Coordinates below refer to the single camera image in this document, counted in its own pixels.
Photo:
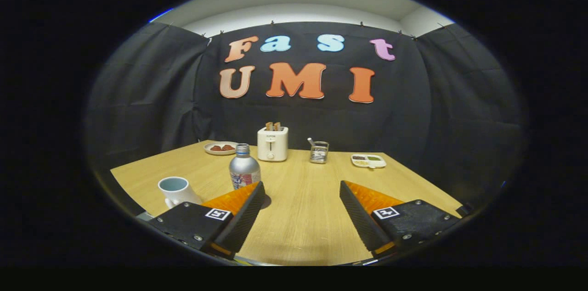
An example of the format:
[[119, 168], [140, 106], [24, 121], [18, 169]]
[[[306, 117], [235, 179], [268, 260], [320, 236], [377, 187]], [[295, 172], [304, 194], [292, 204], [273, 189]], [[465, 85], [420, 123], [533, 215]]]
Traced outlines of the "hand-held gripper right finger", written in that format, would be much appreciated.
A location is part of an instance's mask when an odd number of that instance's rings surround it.
[[428, 243], [460, 220], [422, 199], [403, 202], [346, 180], [340, 183], [340, 199], [374, 257]]

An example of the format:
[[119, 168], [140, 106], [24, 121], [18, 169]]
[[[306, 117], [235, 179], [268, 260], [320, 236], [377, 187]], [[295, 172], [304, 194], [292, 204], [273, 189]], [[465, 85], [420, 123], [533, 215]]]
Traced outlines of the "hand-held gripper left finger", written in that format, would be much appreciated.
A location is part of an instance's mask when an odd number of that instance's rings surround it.
[[197, 251], [233, 259], [265, 201], [263, 182], [195, 204], [179, 203], [148, 224]]

